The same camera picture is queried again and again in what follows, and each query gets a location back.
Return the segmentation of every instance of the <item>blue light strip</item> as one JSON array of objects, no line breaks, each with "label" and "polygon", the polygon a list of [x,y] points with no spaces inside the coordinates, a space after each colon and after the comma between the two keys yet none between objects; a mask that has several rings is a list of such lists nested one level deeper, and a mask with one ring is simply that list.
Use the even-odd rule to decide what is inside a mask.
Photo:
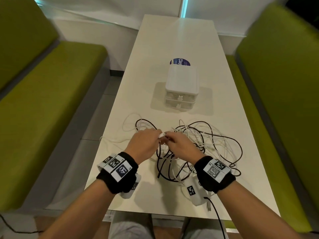
[{"label": "blue light strip", "polygon": [[182,18],[184,18],[186,15],[187,3],[188,3],[188,0],[183,0],[183,5],[181,7],[181,17]]}]

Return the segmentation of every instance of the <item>green seat cushion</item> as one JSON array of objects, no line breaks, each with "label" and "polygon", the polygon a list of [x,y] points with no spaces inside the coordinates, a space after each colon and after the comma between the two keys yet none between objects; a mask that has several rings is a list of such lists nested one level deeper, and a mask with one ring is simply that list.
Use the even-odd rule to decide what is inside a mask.
[{"label": "green seat cushion", "polygon": [[0,0],[0,90],[58,33],[34,0]]},{"label": "green seat cushion", "polygon": [[312,230],[293,185],[233,56],[226,56],[281,217],[298,232]]},{"label": "green seat cushion", "polygon": [[319,210],[319,31],[271,4],[237,53]]},{"label": "green seat cushion", "polygon": [[22,205],[106,56],[63,41],[0,101],[0,211]]}]

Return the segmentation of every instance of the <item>container lid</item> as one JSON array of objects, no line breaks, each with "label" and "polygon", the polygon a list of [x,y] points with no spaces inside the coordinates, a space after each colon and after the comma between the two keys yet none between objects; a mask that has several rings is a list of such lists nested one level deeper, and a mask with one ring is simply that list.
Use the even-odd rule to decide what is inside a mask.
[{"label": "container lid", "polygon": [[199,80],[196,67],[171,64],[165,88],[170,92],[198,95]]}]

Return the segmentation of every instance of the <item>leg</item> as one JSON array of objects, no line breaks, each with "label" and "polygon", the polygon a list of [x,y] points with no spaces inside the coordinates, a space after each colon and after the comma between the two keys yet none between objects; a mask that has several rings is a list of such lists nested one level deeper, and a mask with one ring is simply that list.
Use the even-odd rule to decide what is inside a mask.
[{"label": "leg", "polygon": [[[223,225],[225,238],[228,239]],[[202,218],[186,218],[182,228],[182,239],[224,239],[218,220]]]},{"label": "leg", "polygon": [[151,214],[117,211],[109,239],[155,239]]}]

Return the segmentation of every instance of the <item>white plug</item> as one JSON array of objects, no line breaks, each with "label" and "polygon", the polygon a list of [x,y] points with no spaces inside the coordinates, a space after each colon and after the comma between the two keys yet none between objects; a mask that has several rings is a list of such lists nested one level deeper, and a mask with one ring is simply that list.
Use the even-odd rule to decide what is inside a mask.
[{"label": "white plug", "polygon": [[162,138],[162,137],[164,137],[166,135],[166,133],[165,132],[162,132],[160,135],[159,135],[159,138]]}]

